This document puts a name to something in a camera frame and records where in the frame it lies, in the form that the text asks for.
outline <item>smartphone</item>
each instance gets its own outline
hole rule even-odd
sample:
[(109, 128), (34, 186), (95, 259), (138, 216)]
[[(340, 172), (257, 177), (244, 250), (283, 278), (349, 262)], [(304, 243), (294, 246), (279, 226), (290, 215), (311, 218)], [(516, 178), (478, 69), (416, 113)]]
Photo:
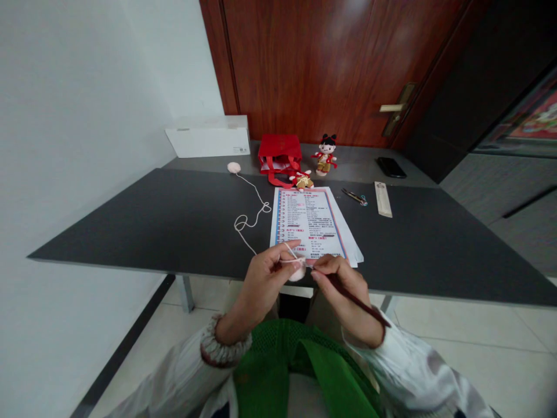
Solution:
[(406, 178), (406, 173), (402, 171), (402, 168), (400, 168), (398, 163), (392, 158), (379, 157), (377, 159), (377, 164), (379, 164), (381, 170), (383, 170), (388, 177)]

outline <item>sleeve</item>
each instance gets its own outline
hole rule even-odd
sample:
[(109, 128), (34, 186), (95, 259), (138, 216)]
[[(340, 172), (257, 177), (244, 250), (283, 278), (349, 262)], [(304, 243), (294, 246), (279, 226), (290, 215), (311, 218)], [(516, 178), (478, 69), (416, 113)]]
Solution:
[(201, 358), (202, 329), (174, 346), (138, 388), (106, 418), (186, 417), (234, 370)]
[(467, 418), (493, 418), (487, 402), (464, 376), (425, 341), (381, 314), (391, 327), (385, 328), (385, 338), (377, 349), (370, 349), (344, 329), (343, 338), (371, 366), (395, 408), (405, 416), (437, 412), (452, 417), (460, 410)]

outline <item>floor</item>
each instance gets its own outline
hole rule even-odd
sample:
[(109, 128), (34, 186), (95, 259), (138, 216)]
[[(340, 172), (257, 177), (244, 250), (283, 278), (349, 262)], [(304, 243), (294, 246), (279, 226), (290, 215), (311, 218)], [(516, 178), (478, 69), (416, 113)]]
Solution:
[[(228, 281), (192, 277), (191, 287), (195, 310), (182, 312), (173, 284), (90, 418), (108, 414), (171, 346), (202, 328), (221, 308)], [(284, 292), (312, 294), (296, 287)], [(380, 306), (383, 296), (370, 298)], [(557, 311), (404, 297), (395, 315), (467, 376), (502, 417), (550, 416), (548, 405), (557, 399)]]

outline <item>plush doll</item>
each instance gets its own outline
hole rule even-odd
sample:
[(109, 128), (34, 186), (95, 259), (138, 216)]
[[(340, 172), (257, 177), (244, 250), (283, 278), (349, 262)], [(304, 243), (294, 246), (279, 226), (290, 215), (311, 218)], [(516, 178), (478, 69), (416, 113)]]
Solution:
[(315, 170), (317, 175), (327, 175), (327, 173), (331, 170), (331, 165), (335, 168), (337, 167), (337, 165), (333, 163), (333, 161), (336, 161), (337, 158), (332, 156), (333, 151), (337, 147), (337, 143), (335, 142), (336, 138), (336, 135), (327, 136), (327, 134), (324, 134), (321, 144), (319, 145), (321, 152), (317, 152), (315, 155), (312, 155), (312, 158), (317, 158), (317, 170)]
[(296, 175), (290, 176), (288, 179), (300, 192), (303, 192), (305, 188), (313, 189), (313, 182), (309, 179), (311, 172), (311, 170), (304, 171), (303, 173), (297, 171)]

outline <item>hand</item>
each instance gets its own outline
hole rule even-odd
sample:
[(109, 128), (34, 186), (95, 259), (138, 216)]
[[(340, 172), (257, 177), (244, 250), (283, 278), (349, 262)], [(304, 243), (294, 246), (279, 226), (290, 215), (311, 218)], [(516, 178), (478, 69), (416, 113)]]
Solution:
[(340, 294), (326, 275), (336, 273), (344, 288), (360, 301), (371, 307), (367, 283), (347, 260), (326, 254), (313, 265), (312, 277), (317, 282), (323, 296), (329, 301), (341, 325), (352, 335), (371, 348), (377, 348), (383, 342), (385, 330), (369, 313), (351, 300)]
[[(294, 248), (300, 245), (301, 241), (293, 240), (286, 243), (290, 248)], [(277, 300), (282, 286), (302, 267), (298, 262), (284, 266), (278, 263), (280, 257), (289, 260), (291, 257), (287, 257), (287, 254), (290, 253), (286, 246), (280, 243), (251, 259), (238, 299), (216, 326), (217, 341), (225, 345), (243, 341), (251, 330), (263, 321)]]

